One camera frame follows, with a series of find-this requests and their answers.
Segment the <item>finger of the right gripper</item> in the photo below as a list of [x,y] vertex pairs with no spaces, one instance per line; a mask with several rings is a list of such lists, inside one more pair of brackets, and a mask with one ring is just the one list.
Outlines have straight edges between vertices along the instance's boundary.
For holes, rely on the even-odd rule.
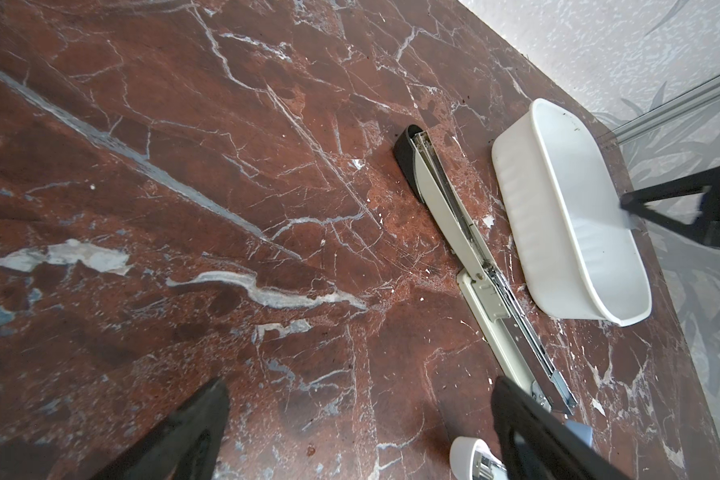
[[720,166],[620,197],[622,210],[700,245],[720,249]]

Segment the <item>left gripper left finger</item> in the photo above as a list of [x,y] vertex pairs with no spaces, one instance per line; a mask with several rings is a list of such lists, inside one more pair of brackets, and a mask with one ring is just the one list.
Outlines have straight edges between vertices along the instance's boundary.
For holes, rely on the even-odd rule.
[[212,478],[229,408],[229,391],[225,382],[219,377],[209,380],[94,477]]

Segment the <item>small white stapler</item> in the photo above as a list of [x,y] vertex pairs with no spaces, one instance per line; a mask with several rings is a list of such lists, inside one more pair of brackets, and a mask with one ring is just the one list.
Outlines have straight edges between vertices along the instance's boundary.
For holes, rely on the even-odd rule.
[[508,480],[507,469],[479,438],[459,436],[451,444],[449,465],[457,480]]

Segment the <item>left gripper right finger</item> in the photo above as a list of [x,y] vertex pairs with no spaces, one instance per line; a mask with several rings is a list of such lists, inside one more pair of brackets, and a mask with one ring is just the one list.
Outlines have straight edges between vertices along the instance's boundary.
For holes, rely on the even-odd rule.
[[506,376],[491,396],[494,430],[510,479],[625,479]]

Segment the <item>large beige black stapler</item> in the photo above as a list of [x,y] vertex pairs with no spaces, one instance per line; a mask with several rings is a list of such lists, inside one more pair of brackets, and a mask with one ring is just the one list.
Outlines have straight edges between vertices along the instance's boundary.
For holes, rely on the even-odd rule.
[[393,154],[415,197],[460,261],[460,291],[503,373],[546,410],[573,414],[577,399],[456,194],[428,133],[415,124],[407,126]]

